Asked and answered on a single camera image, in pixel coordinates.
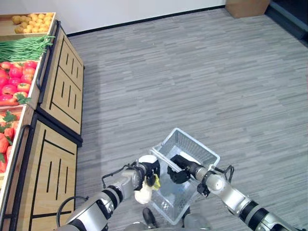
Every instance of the red tomato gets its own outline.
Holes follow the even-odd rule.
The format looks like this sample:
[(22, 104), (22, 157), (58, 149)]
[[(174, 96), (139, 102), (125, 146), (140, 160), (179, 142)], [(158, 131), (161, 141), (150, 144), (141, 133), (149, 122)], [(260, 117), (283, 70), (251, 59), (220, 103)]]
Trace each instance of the red tomato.
[(3, 157), (1, 157), (3, 160), (0, 160), (0, 173), (5, 173), (6, 170), (6, 166), (7, 166), (7, 160), (6, 160), (6, 155), (0, 153), (0, 155), (2, 155)]
[(35, 61), (26, 61), (24, 62), (24, 67), (32, 67), (34, 69), (37, 68), (38, 63)]
[(14, 95), (14, 93), (17, 92), (17, 87), (11, 84), (5, 85), (2, 88), (2, 94), (9, 94), (9, 95)]
[(23, 69), (23, 74), (25, 75), (25, 74), (32, 74), (32, 75), (34, 75), (34, 73), (35, 73), (35, 69), (34, 68), (32, 68), (32, 67), (25, 67), (24, 69)]
[(22, 69), (23, 69), (23, 66), (24, 66), (24, 65), (23, 65), (22, 63), (13, 63), (12, 68), (15, 67), (15, 68), (19, 68), (19, 69), (22, 70)]
[(0, 101), (9, 100), (13, 98), (12, 95), (0, 95)]
[(5, 77), (0, 77), (0, 86), (7, 85), (9, 83), (8, 79)]
[(9, 146), (6, 150), (6, 160), (8, 161), (11, 155), (12, 146)]
[(7, 138), (2, 138), (0, 140), (0, 153), (5, 153), (6, 152), (6, 149), (8, 148), (9, 146), (9, 142), (8, 142), (8, 139)]
[(29, 93), (30, 87), (31, 87), (31, 85), (28, 84), (28, 83), (20, 83), (20, 84), (18, 84), (18, 86), (17, 86), (17, 90), (18, 90), (18, 91), (23, 91), (23, 92)]
[(9, 137), (11, 139), (11, 141), (13, 141), (14, 129), (13, 128), (6, 128), (4, 130), (4, 135)]
[(21, 76), (21, 81), (23, 83), (28, 83), (28, 84), (31, 84), (32, 83), (32, 80), (33, 80), (33, 75), (32, 74), (25, 74), (23, 76)]
[(10, 78), (9, 79), (9, 84), (17, 86), (18, 84), (21, 83), (21, 79), (20, 78)]
[(23, 71), (19, 68), (12, 68), (9, 72), (11, 78), (20, 78), (23, 75)]
[(11, 68), (12, 64), (9, 63), (9, 62), (3, 62), (1, 63), (1, 67), (4, 69), (4, 70), (9, 70)]
[(18, 94), (22, 94), (25, 98), (28, 97), (28, 93), (23, 92), (23, 91), (19, 91), (19, 92), (14, 93), (13, 99), (17, 99), (17, 95), (18, 95)]

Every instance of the wooden drawer panel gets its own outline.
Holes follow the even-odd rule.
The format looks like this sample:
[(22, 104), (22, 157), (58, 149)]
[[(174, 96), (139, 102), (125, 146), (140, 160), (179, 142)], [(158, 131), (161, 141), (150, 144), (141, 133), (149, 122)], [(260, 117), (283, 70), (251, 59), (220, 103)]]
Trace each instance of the wooden drawer panel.
[(40, 108), (80, 135), (83, 62), (60, 28)]
[(66, 75), (76, 84), (79, 90), (82, 90), (83, 64), (76, 57), (76, 51), (70, 45), (70, 42), (64, 38), (59, 66)]
[[(77, 145), (40, 121), (31, 146), (17, 230), (52, 230), (60, 204), (75, 195)], [(63, 214), (74, 210), (74, 201)]]

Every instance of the silver robot arm segment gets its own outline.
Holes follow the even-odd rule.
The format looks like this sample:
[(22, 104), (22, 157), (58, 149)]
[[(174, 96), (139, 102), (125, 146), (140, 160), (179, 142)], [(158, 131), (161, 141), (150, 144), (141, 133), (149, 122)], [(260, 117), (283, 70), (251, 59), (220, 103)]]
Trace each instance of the silver robot arm segment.
[(238, 216), (254, 231), (298, 231), (284, 220), (251, 200), (221, 175), (199, 166), (192, 175), (208, 190), (218, 196), (228, 210)]
[(140, 190), (144, 179), (151, 186), (153, 175), (159, 175), (159, 162), (153, 156), (143, 156), (133, 169), (124, 170), (121, 176), (102, 192), (95, 194), (76, 209), (66, 224), (57, 231), (106, 231), (107, 220), (125, 199)]

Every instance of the potato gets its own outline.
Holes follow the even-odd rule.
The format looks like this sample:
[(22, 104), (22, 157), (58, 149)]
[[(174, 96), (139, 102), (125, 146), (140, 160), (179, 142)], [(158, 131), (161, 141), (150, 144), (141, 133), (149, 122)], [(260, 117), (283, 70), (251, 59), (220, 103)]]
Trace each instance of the potato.
[(37, 23), (44, 23), (43, 19), (38, 18)]
[(31, 18), (29, 18), (29, 17), (26, 17), (26, 18), (25, 18), (25, 22), (26, 22), (26, 23), (29, 23), (30, 21), (31, 21)]
[(27, 18), (27, 17), (23, 15), (23, 16), (20, 17), (20, 21), (21, 21), (21, 22), (25, 22), (25, 21), (26, 21), (26, 18)]
[(14, 31), (16, 34), (22, 34), (23, 33), (23, 30), (24, 28), (23, 27), (20, 27), (20, 26), (17, 26), (15, 27)]
[(29, 30), (32, 30), (34, 28), (34, 26), (33, 25), (27, 25), (26, 28), (29, 29)]
[(29, 21), (29, 25), (32, 25), (32, 26), (35, 26), (35, 23), (36, 23), (35, 21), (32, 21), (32, 20)]
[(47, 25), (46, 24), (41, 24), (41, 25), (39, 25), (39, 27), (40, 28), (43, 28), (43, 27), (47, 27)]
[(46, 13), (45, 17), (53, 17), (53, 13)]
[(46, 27), (42, 27), (42, 28), (40, 28), (38, 30), (39, 30), (39, 33), (44, 33), (44, 32), (48, 31), (48, 29)]
[(32, 21), (37, 21), (38, 16), (36, 14), (33, 14), (31, 18), (32, 18)]
[(34, 27), (38, 27), (39, 28), (39, 26), (40, 26), (40, 23), (35, 23), (34, 24)]
[(31, 33), (31, 30), (30, 29), (24, 29), (23, 32), (24, 33)]
[(39, 28), (34, 27), (34, 28), (32, 28), (32, 30), (31, 30), (31, 31), (32, 31), (32, 33), (38, 33), (38, 32), (39, 32), (38, 30), (39, 30)]
[(46, 21), (44, 24), (45, 24), (47, 27), (49, 27), (50, 24), (51, 24), (51, 21)]
[(44, 19), (44, 18), (45, 18), (45, 15), (44, 15), (43, 13), (40, 13), (40, 14), (38, 15), (38, 18), (39, 18), (39, 19)]
[(52, 20), (52, 18), (50, 17), (50, 16), (46, 16), (45, 18), (44, 18), (44, 22), (46, 22), (46, 21), (51, 21)]
[(26, 23), (26, 22), (23, 22), (23, 23), (20, 24), (20, 26), (23, 27), (23, 28), (27, 28), (27, 25), (28, 25), (28, 23)]
[(13, 16), (12, 21), (13, 21), (14, 24), (20, 24), (21, 23), (20, 16), (19, 15)]

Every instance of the floor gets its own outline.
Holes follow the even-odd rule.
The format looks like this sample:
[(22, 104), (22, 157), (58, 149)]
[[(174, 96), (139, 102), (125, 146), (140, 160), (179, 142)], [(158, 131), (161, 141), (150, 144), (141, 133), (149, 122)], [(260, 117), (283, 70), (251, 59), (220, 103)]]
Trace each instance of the floor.
[[(86, 66), (77, 195), (100, 191), (102, 175), (179, 127), (219, 154), (219, 167), (235, 166), (236, 188), (307, 228), (308, 50), (294, 37), (266, 16), (217, 9), (70, 39)], [(123, 202), (109, 230), (142, 220), (143, 208)], [(249, 230), (213, 195), (191, 211), (213, 230)]]

